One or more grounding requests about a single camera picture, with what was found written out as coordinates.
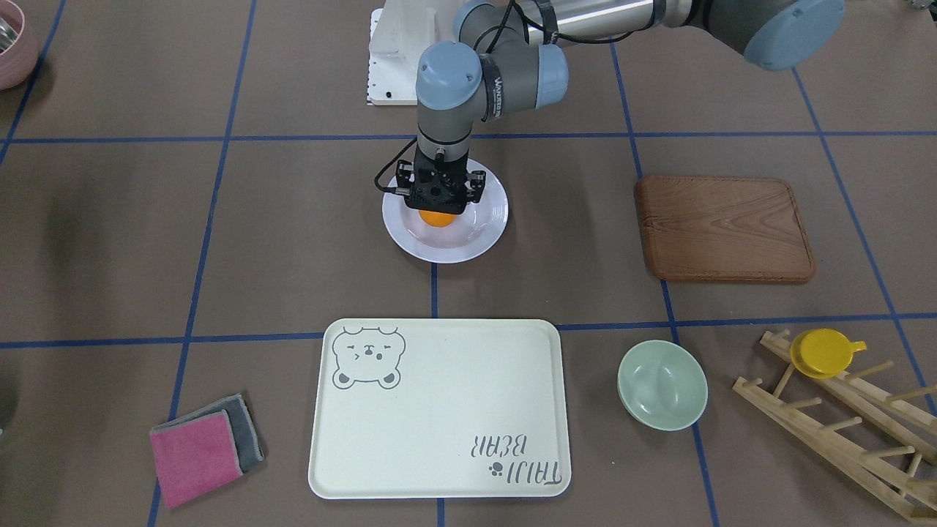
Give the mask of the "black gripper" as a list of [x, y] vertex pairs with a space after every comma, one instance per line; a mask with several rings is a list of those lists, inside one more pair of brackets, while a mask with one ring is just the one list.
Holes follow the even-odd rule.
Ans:
[[468, 164], [468, 160], [399, 160], [395, 166], [395, 194], [411, 209], [462, 214], [470, 203], [481, 201], [488, 183], [486, 170], [471, 171]]

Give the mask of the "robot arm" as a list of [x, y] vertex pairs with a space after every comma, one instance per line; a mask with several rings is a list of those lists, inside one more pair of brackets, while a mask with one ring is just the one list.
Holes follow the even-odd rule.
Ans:
[[417, 211], [462, 214], [488, 183], [469, 170], [472, 130], [558, 103], [570, 73], [560, 44], [610, 45], [656, 26], [696, 27], [763, 70], [792, 69], [829, 41], [843, 1], [471, 1], [456, 12], [454, 39], [429, 45], [416, 64], [412, 160], [388, 163], [379, 191]]

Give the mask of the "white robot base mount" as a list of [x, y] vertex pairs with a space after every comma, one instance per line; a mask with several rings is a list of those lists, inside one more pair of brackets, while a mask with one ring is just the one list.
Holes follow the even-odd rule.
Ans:
[[452, 39], [462, 1], [386, 1], [370, 16], [366, 97], [375, 106], [414, 106], [419, 57]]

